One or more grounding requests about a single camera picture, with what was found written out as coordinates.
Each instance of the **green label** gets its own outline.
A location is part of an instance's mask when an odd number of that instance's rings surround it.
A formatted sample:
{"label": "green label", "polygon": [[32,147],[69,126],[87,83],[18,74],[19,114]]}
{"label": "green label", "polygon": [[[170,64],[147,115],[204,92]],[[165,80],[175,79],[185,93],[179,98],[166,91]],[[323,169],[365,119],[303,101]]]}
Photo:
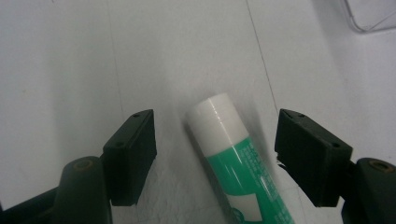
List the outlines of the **green label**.
{"label": "green label", "polygon": [[294,223],[250,138],[207,159],[239,223]]}

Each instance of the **green glue stick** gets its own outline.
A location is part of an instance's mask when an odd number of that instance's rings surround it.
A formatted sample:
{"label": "green glue stick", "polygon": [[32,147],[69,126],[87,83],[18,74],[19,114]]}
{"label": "green glue stick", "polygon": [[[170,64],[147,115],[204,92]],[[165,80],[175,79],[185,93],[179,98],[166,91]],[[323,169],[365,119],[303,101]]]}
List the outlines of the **green glue stick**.
{"label": "green glue stick", "polygon": [[187,122],[239,223],[294,223],[227,93],[196,105]]}

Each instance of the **glue stick body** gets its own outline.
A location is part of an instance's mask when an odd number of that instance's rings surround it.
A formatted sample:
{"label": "glue stick body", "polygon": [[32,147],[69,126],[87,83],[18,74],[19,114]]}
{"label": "glue stick body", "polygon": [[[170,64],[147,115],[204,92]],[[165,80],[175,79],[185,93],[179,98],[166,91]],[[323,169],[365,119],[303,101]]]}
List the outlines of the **glue stick body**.
{"label": "glue stick body", "polygon": [[196,105],[187,122],[239,223],[294,223],[227,93]]}

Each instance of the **black object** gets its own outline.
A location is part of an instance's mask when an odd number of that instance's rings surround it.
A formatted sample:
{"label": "black object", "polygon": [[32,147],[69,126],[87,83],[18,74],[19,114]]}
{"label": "black object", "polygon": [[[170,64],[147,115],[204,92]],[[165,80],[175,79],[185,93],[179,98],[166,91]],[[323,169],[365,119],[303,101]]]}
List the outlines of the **black object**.
{"label": "black object", "polygon": [[395,166],[376,159],[350,161],[352,147],[306,115],[281,109],[275,151],[280,166],[317,207],[345,199],[344,223],[396,222]]}
{"label": "black object", "polygon": [[112,223],[109,200],[137,203],[156,155],[154,112],[136,113],[106,143],[100,159],[70,162],[58,188],[0,211],[0,223]]}

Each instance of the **white cap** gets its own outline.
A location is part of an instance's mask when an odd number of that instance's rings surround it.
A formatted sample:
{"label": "white cap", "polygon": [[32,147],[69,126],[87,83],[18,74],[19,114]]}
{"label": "white cap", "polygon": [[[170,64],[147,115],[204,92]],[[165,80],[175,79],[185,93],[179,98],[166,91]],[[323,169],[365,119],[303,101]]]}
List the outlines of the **white cap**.
{"label": "white cap", "polygon": [[227,93],[212,96],[187,113],[187,122],[206,157],[241,142],[248,131]]}

